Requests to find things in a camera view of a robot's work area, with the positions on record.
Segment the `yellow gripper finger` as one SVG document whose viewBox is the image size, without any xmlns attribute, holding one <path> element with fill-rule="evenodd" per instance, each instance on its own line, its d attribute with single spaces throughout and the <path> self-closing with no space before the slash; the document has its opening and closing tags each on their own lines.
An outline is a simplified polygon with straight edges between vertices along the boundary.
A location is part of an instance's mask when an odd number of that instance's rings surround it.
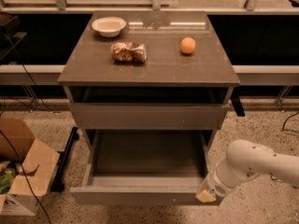
<svg viewBox="0 0 299 224">
<path fill-rule="evenodd" d="M 207 188 L 197 190 L 195 198 L 202 203 L 213 203 L 217 200 L 215 193 Z"/>
</svg>

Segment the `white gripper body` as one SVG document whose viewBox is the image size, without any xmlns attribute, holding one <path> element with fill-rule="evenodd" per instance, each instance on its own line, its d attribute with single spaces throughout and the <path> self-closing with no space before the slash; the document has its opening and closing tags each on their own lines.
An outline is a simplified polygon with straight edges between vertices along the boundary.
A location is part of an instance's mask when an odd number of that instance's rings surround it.
<svg viewBox="0 0 299 224">
<path fill-rule="evenodd" d="M 237 171 L 224 159 L 218 162 L 205 179 L 205 191 L 214 199 L 226 197 L 237 185 L 246 181 L 246 174 Z"/>
</svg>

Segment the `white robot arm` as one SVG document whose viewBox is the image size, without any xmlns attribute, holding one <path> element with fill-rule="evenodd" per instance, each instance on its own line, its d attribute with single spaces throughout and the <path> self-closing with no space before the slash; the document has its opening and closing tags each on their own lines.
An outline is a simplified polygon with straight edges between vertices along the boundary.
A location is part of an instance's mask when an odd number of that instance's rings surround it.
<svg viewBox="0 0 299 224">
<path fill-rule="evenodd" d="M 225 158 L 211 168 L 195 198 L 201 203 L 214 203 L 260 174 L 274 176 L 298 188 L 299 157 L 279 154 L 248 140 L 235 140 L 227 147 Z"/>
</svg>

